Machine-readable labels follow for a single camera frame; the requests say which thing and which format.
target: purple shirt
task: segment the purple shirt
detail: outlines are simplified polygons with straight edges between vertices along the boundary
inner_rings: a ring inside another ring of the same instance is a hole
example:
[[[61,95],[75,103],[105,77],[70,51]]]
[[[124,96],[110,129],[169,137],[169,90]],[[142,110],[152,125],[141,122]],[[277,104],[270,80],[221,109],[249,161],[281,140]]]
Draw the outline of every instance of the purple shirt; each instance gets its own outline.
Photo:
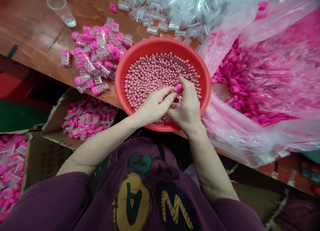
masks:
[[[265,230],[255,212],[232,199],[210,204],[174,155],[149,138],[122,143],[90,194],[81,172],[30,187],[1,230]]]

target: hand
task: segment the hand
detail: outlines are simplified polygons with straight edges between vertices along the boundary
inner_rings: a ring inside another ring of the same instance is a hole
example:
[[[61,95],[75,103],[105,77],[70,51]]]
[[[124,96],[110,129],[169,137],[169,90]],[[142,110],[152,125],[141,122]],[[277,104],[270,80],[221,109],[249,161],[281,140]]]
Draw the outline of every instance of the hand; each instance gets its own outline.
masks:
[[[178,96],[175,92],[169,94],[172,89],[173,87],[165,87],[150,93],[141,107],[132,115],[140,127],[157,121],[167,112]]]
[[[179,81],[183,87],[181,105],[176,109],[169,108],[167,114],[187,135],[190,135],[199,127],[202,127],[200,102],[194,83],[187,81],[182,76],[179,76]]]

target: red plastic bowl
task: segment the red plastic bowl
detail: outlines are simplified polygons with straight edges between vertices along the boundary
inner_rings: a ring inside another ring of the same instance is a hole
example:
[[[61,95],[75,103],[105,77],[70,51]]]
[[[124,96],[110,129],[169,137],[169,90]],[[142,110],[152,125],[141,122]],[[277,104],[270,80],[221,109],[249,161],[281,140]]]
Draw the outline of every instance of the red plastic bowl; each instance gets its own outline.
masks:
[[[155,37],[140,41],[133,45],[122,57],[115,75],[115,88],[123,110],[128,115],[134,113],[134,109],[129,105],[126,93],[124,92],[125,76],[128,73],[130,65],[134,64],[144,55],[150,56],[151,54],[161,52],[172,52],[173,55],[177,55],[184,60],[188,59],[191,66],[194,66],[198,75],[201,76],[199,78],[199,87],[202,89],[202,98],[200,99],[200,114],[202,115],[209,104],[211,95],[211,80],[208,69],[202,58],[191,47],[168,37]],[[149,124],[145,127],[158,132],[174,132],[180,130],[179,126],[175,123],[164,124],[162,127],[155,127]]]

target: bowl rim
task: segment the bowl rim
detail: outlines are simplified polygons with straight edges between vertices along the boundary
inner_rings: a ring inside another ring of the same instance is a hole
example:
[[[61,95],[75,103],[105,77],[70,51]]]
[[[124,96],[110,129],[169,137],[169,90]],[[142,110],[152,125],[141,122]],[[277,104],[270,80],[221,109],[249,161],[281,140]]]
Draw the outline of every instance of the bowl rim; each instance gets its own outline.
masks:
[[[134,44],[131,48],[128,49],[128,51],[125,53],[125,55],[122,57],[121,61],[119,62],[117,69],[121,70],[123,69],[124,63],[127,59],[128,56],[130,56],[132,53],[134,53],[137,49],[139,49],[142,46],[145,46],[146,44],[152,44],[152,43],[158,43],[158,42],[162,42],[163,44],[166,43],[174,43],[175,45],[178,45],[184,49],[189,50],[189,52],[194,52],[196,55],[198,55],[197,59],[200,62],[200,65],[202,67],[202,69],[204,70],[204,78],[205,80],[208,81],[208,85],[206,86],[206,90],[202,90],[202,92],[206,93],[207,95],[203,96],[202,98],[204,99],[203,101],[203,105],[200,107],[200,115],[202,116],[204,114],[204,112],[207,109],[207,106],[209,104],[210,101],[210,97],[211,97],[211,82],[210,82],[210,74],[208,71],[208,68],[206,66],[206,64],[204,63],[203,59],[199,56],[199,54],[197,54],[197,52],[191,48],[190,46],[187,46],[186,44],[175,40],[173,38],[170,37],[154,37],[154,38],[148,38],[142,41],[139,41],[138,43]],[[124,98],[124,95],[122,95],[121,92],[121,84],[120,84],[120,72],[116,71],[115,74],[115,89],[116,89],[116,95],[117,98],[119,100],[120,105],[122,106],[123,110],[129,115],[131,116],[134,113],[134,110],[131,109],[131,107],[129,106],[123,106],[122,103],[126,102],[126,99]],[[158,131],[158,132],[175,132],[175,131],[179,131],[181,128],[176,124],[173,123],[170,127],[154,127],[151,124],[148,124],[145,126],[145,128],[148,128],[150,130],[153,131]]]

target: water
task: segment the water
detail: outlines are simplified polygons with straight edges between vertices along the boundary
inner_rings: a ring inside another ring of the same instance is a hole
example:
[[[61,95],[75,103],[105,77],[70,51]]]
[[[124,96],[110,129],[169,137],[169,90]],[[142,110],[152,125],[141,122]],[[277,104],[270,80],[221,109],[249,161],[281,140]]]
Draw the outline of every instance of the water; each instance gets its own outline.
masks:
[[[62,15],[61,19],[68,27],[75,27],[77,22],[71,13]]]

